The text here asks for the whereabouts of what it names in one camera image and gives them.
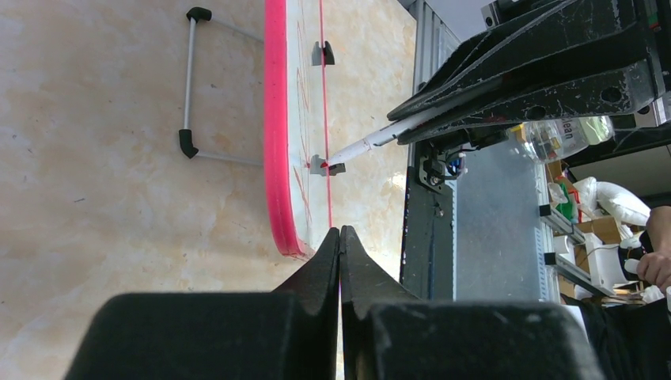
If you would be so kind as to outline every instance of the metal rod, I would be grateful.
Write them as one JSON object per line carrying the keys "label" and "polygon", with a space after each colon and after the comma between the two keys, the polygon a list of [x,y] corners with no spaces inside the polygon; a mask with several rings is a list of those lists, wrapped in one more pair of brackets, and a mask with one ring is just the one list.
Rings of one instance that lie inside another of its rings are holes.
{"label": "metal rod", "polygon": [[184,97],[184,129],[189,129],[189,113],[191,110],[191,73],[193,71],[193,40],[195,38],[195,18],[189,21],[189,49],[187,57],[187,93]]}
{"label": "metal rod", "polygon": [[231,24],[229,24],[228,22],[219,20],[219,19],[214,18],[214,17],[212,17],[212,20],[211,20],[211,21],[214,21],[214,22],[216,22],[217,24],[224,25],[224,26],[227,27],[228,29],[232,29],[232,30],[234,30],[234,31],[236,31],[236,32],[238,32],[238,33],[240,33],[240,34],[243,35],[243,36],[247,36],[247,37],[251,38],[252,40],[256,40],[256,41],[258,41],[258,42],[260,42],[260,43],[263,43],[263,38],[257,36],[256,34],[250,32],[250,31],[247,31],[247,30],[238,28],[238,27],[235,26],[235,25],[231,25]]}
{"label": "metal rod", "polygon": [[237,164],[245,164],[245,165],[262,166],[263,167],[263,162],[262,161],[250,160],[250,159],[247,159],[247,158],[239,158],[239,157],[235,157],[235,156],[231,156],[231,155],[223,154],[223,153],[207,153],[207,152],[203,152],[201,150],[200,152],[198,152],[197,156],[205,157],[205,158],[212,158],[214,160],[220,160],[220,161],[236,162]]}

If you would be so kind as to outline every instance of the clear bottle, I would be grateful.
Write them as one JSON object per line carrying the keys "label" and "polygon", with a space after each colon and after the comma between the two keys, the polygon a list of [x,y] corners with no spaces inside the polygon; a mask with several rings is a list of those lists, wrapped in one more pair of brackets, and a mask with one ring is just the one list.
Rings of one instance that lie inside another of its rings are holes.
{"label": "clear bottle", "polygon": [[539,120],[522,124],[523,146],[536,162],[547,164],[613,137],[608,116]]}

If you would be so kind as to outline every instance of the gray panel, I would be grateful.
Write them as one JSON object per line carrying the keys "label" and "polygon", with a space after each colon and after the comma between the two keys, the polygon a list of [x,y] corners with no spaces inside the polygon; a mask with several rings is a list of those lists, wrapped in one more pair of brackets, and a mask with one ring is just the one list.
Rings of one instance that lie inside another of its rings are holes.
{"label": "gray panel", "polygon": [[493,0],[426,0],[447,27],[465,41],[484,32],[481,9]]}
{"label": "gray panel", "polygon": [[466,157],[457,182],[457,300],[541,298],[535,165],[515,138]]}
{"label": "gray panel", "polygon": [[666,146],[571,168],[581,180],[618,184],[637,196],[671,192],[671,157]]}

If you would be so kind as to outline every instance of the black plastic joint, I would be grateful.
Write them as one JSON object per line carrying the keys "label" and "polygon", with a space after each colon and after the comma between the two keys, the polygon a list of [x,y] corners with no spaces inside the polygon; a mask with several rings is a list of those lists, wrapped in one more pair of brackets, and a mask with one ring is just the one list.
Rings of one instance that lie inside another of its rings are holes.
{"label": "black plastic joint", "polygon": [[193,134],[190,129],[180,129],[180,148],[182,153],[189,158],[198,154],[198,148],[193,146]]}
{"label": "black plastic joint", "polygon": [[196,23],[201,20],[212,20],[212,11],[199,6],[194,6],[187,12],[187,19],[190,21],[192,18]]}

